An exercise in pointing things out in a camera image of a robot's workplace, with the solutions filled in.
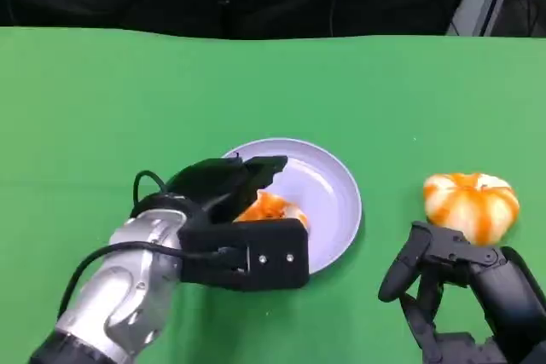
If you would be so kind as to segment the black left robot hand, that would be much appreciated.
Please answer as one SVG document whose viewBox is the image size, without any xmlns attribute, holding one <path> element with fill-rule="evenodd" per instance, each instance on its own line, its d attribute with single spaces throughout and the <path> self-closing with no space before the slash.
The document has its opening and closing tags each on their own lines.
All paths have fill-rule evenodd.
<svg viewBox="0 0 546 364">
<path fill-rule="evenodd" d="M 205 159 L 179 171 L 166 184 L 166 191 L 198 205 L 212 222 L 231 222 L 287 163 L 285 155 Z"/>
</svg>

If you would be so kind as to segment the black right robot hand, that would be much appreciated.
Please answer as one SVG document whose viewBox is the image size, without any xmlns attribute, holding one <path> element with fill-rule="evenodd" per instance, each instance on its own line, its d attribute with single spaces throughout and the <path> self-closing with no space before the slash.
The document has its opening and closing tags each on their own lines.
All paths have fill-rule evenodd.
<svg viewBox="0 0 546 364">
<path fill-rule="evenodd" d="M 468 332 L 437 331 L 434 318 L 446 284 L 473 291 L 492 331 L 484 343 Z M 425 363 L 545 361 L 545 295 L 509 246 L 477 246 L 460 231 L 413 222 L 378 298 L 400 302 Z"/>
</svg>

